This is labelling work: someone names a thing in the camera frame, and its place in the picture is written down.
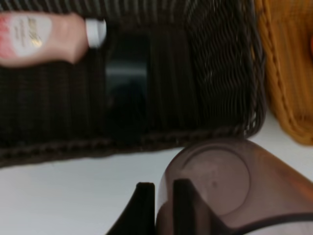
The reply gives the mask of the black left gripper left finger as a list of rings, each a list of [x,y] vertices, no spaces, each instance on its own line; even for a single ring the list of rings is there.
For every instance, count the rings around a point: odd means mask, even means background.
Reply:
[[[155,234],[155,185],[138,183],[127,206],[107,235]]]

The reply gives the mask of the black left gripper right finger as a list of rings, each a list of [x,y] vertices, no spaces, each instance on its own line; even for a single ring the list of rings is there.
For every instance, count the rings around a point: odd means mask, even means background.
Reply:
[[[187,179],[173,184],[173,230],[175,235],[232,234]]]

